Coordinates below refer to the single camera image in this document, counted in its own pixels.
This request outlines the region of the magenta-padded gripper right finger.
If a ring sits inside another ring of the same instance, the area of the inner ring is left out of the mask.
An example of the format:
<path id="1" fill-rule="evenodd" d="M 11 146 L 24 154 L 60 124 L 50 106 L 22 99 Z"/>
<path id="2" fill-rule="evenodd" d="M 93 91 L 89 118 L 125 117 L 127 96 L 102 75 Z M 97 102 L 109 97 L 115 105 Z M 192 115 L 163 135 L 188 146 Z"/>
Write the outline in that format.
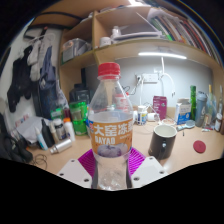
<path id="1" fill-rule="evenodd" d="M 155 157 L 146 157 L 137 149 L 131 149 L 127 160 L 128 188 L 140 188 L 167 175 Z"/>

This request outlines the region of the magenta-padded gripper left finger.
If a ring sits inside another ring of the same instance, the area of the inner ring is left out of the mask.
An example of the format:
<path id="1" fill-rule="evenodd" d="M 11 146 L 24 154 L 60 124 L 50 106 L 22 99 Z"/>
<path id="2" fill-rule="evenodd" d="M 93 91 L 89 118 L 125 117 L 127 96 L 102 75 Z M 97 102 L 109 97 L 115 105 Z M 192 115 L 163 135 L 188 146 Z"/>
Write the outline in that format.
<path id="1" fill-rule="evenodd" d="M 78 159 L 70 159 L 58 172 L 58 176 L 84 188 L 92 188 L 96 171 L 96 161 L 92 150 Z"/>

